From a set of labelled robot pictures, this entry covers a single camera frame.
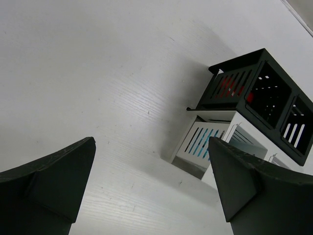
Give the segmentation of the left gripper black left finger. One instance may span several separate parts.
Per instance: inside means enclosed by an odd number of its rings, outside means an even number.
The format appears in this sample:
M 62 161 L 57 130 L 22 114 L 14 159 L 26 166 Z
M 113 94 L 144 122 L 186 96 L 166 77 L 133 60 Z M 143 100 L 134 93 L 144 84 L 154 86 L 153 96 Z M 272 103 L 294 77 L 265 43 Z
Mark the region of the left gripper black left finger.
M 67 235 L 76 222 L 95 157 L 86 137 L 0 174 L 2 235 Z

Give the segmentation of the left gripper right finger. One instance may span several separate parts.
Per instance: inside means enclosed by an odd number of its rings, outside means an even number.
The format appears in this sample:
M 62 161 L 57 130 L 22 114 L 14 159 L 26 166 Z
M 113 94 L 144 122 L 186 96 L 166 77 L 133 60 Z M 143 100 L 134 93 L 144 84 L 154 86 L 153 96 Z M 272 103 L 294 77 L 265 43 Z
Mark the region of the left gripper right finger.
M 235 155 L 214 173 L 226 222 L 235 235 L 311 235 L 313 177 L 259 158 Z

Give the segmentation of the red heart-shaped lego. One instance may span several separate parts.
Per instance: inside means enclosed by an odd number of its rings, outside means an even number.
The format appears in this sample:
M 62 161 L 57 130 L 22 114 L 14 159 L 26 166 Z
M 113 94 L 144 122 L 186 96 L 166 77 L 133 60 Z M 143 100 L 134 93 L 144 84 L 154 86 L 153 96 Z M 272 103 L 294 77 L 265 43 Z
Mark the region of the red heart-shaped lego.
M 239 85 L 239 83 L 235 85 L 236 80 L 237 79 L 232 79 L 232 77 L 230 78 L 225 77 L 223 79 L 223 82 L 221 83 L 221 85 L 218 87 L 218 89 L 215 92 L 215 98 L 222 98 L 222 97 L 228 97 L 228 96 L 233 97 Z M 243 89 L 244 89 L 244 86 L 242 85 L 241 88 L 238 90 L 237 96 L 241 95 Z M 252 101 L 254 100 L 254 93 L 250 92 L 246 100 L 248 103 L 252 103 Z

